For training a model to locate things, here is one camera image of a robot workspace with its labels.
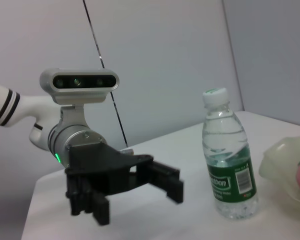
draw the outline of water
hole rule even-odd
[[[247,184],[247,190],[249,189],[249,184],[255,186],[252,166],[248,166],[247,164],[247,161],[250,161],[250,149],[247,136],[242,124],[231,109],[229,109],[228,104],[209,109],[203,125],[202,145],[208,169],[210,169],[209,167],[214,169],[216,169],[216,167],[222,168],[223,170],[233,169],[234,172],[233,175],[231,175],[231,189],[228,190],[228,193],[231,192],[232,195],[236,195],[233,190],[236,184],[237,192],[240,192],[240,188],[243,189]],[[246,180],[239,181],[238,179],[240,178],[236,178],[240,176],[239,174],[241,172],[238,170],[240,166],[243,166],[241,169],[248,166],[246,167],[247,169],[242,172],[250,171],[250,183],[247,183]],[[223,195],[224,192],[222,192],[222,194],[220,191],[218,192],[217,196],[219,198],[222,198],[222,196],[226,198],[226,195]],[[249,194],[253,195],[254,191],[250,190],[244,192],[240,196],[248,196]],[[251,217],[258,210],[258,194],[255,193],[251,198],[247,197],[247,200],[241,199],[239,202],[224,202],[224,199],[219,200],[215,198],[215,205],[217,211],[226,218],[246,219]]]

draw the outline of barcode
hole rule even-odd
[[[246,193],[252,189],[249,168],[235,173],[239,194]]]

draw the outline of silver camera housing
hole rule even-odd
[[[54,86],[54,79],[58,76],[104,76],[115,77],[115,84],[111,87],[73,87],[57,88]],[[98,70],[72,70],[50,68],[46,69],[40,76],[41,88],[50,94],[53,101],[59,105],[82,105],[90,103],[102,103],[109,92],[119,86],[119,77],[113,71],[102,68]]]

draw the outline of green bottle label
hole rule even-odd
[[[226,203],[238,203],[252,198],[256,182],[251,158],[230,167],[208,166],[214,197]]]

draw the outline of gray wall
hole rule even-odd
[[[300,125],[300,0],[224,0],[244,109]]]
[[[86,0],[134,145],[200,123],[202,92],[227,87],[242,102],[221,0]]]
[[[120,77],[114,98],[130,146],[202,122],[206,89],[227,87],[242,109],[221,0],[86,2],[105,67]],[[39,75],[49,67],[101,67],[82,1],[0,1],[0,84],[42,95]],[[85,116],[121,149],[109,97]],[[0,127],[0,239],[20,238],[36,180],[61,169],[29,142],[33,124]]]
[[[0,84],[24,95],[44,95],[39,76],[51,67],[101,68],[82,2],[0,1]],[[85,116],[92,129],[121,149],[125,143],[109,97],[87,105]],[[0,240],[21,238],[35,182],[61,169],[51,153],[30,143],[34,122],[0,127]]]

